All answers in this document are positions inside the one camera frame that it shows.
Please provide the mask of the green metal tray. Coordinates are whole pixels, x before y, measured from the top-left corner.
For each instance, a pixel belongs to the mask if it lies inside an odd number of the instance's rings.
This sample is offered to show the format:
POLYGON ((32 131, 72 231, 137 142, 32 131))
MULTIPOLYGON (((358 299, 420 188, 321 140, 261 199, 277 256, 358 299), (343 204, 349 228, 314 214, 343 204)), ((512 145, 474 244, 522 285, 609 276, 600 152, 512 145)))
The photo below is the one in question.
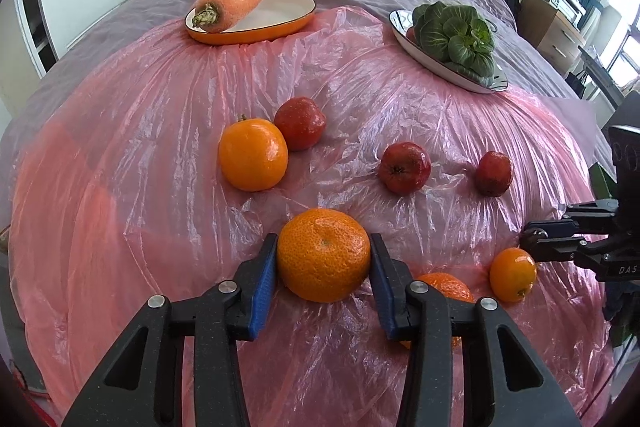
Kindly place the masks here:
POLYGON ((617 198, 617 182, 597 162, 589 168, 589 179, 596 199, 617 198))

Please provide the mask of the large wrinkled orange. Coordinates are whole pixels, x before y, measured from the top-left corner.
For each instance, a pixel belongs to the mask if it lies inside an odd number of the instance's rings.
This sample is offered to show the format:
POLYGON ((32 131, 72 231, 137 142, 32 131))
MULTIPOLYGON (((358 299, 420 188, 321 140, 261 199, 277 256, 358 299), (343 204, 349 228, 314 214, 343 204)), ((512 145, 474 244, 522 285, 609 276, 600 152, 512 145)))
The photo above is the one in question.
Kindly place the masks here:
POLYGON ((313 303, 336 303, 358 289, 371 261, 366 230, 346 213, 311 208, 282 228, 277 245, 280 279, 313 303))

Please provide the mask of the red fruit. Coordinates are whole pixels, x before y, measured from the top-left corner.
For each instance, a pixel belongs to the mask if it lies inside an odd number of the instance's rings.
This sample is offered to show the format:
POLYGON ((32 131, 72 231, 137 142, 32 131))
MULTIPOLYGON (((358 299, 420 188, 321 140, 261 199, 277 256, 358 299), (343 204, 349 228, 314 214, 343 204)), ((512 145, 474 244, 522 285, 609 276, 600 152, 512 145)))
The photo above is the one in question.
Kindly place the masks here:
POLYGON ((314 100, 298 96, 280 106, 273 124, 284 136, 288 149, 299 152, 308 150, 320 141, 326 129, 326 115, 314 100))
POLYGON ((398 142, 386 148, 378 166, 378 179, 388 191, 407 196, 420 190, 431 170, 431 159, 420 145, 398 142))
POLYGON ((509 190, 512 164, 506 154, 490 150, 482 158, 474 173, 474 186, 480 195, 499 197, 509 190))

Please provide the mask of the small smooth orange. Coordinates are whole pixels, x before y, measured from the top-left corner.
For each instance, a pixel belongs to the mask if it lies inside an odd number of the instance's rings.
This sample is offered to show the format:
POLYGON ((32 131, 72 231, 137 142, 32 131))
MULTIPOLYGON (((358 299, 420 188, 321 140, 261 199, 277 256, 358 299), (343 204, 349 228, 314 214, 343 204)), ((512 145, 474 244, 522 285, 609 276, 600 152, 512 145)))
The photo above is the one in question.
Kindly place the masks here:
POLYGON ((496 297, 504 303, 524 300, 536 280, 536 262, 521 248, 503 249, 491 262, 489 283, 496 297))

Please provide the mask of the large orange front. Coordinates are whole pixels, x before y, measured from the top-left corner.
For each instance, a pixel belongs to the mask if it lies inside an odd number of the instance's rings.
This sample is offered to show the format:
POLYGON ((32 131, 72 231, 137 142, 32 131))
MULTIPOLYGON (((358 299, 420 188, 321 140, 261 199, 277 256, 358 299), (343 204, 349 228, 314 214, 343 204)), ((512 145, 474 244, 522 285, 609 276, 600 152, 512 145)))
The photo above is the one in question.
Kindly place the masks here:
POLYGON ((469 288, 452 275, 436 273, 415 279, 404 270, 394 303, 394 332, 388 334, 390 338, 442 355, 461 343, 452 323, 459 308, 469 308, 473 300, 469 288))

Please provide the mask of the wooden drawer cabinet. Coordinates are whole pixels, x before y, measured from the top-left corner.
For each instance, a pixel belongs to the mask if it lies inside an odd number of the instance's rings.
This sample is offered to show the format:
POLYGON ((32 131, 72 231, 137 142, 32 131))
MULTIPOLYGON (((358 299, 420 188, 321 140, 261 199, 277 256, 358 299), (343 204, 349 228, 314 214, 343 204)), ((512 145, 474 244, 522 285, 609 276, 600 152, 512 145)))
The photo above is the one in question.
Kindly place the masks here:
POLYGON ((546 0, 522 0, 518 34, 565 77, 580 59, 585 39, 580 31, 546 0))

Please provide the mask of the pink plastic sheet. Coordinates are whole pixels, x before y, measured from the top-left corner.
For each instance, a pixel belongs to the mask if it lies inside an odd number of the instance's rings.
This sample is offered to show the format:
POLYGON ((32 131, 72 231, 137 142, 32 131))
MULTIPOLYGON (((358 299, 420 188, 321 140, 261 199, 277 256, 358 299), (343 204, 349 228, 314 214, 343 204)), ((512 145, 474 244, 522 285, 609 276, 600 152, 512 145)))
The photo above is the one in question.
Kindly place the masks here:
POLYGON ((66 412, 146 299, 201 295, 307 209, 343 211, 413 273, 449 271, 484 296, 492 258, 526 223, 590 198, 582 151, 539 98, 451 86, 362 9, 223 48, 195 42, 173 20, 93 69, 24 148, 12 291, 29 351, 66 412), (271 190, 235 190, 218 167, 224 128, 271 118, 295 95, 326 114, 321 142, 293 155, 271 190), (407 196, 378 179, 398 142, 420 145, 432 164, 407 196), (499 197, 474 186, 490 150, 512 164, 499 197))

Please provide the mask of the green leafy vegetable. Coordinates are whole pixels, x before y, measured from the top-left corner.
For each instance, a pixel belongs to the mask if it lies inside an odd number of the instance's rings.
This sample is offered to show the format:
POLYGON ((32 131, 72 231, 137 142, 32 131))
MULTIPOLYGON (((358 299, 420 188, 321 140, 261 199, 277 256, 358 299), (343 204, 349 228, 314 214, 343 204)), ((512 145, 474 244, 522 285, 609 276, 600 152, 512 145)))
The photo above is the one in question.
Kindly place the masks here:
POLYGON ((476 83, 494 77, 494 33, 474 6, 421 4, 412 21, 416 45, 428 56, 476 83))

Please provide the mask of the silver oval plate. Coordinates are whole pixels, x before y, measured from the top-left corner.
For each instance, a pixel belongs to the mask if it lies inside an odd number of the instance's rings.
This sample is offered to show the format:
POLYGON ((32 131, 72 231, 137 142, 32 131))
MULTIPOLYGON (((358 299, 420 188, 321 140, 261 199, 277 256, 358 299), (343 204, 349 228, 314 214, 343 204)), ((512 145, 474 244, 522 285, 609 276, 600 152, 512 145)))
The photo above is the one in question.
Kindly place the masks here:
POLYGON ((400 46, 443 80, 478 94, 508 89, 495 60, 497 27, 471 5, 420 4, 390 12, 388 21, 400 46))

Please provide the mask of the orange oval dish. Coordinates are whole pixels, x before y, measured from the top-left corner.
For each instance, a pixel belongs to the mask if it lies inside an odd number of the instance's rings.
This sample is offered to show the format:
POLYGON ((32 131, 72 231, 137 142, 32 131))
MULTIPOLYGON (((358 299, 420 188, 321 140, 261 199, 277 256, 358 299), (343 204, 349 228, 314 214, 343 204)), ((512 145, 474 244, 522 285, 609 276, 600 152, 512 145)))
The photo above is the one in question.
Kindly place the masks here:
POLYGON ((184 27, 192 39, 211 46, 271 41, 303 29, 314 17, 316 7, 314 0, 262 0, 246 17, 223 32, 194 27, 191 10, 184 18, 184 27))

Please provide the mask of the orange carrot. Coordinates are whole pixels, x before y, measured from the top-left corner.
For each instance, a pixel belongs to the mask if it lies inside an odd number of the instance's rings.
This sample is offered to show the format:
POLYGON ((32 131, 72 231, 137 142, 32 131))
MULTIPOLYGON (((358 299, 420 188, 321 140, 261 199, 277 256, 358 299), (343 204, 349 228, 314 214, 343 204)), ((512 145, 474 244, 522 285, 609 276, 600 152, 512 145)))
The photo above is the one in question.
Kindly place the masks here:
POLYGON ((207 32, 221 32, 239 23, 262 0, 196 0, 192 26, 207 32))

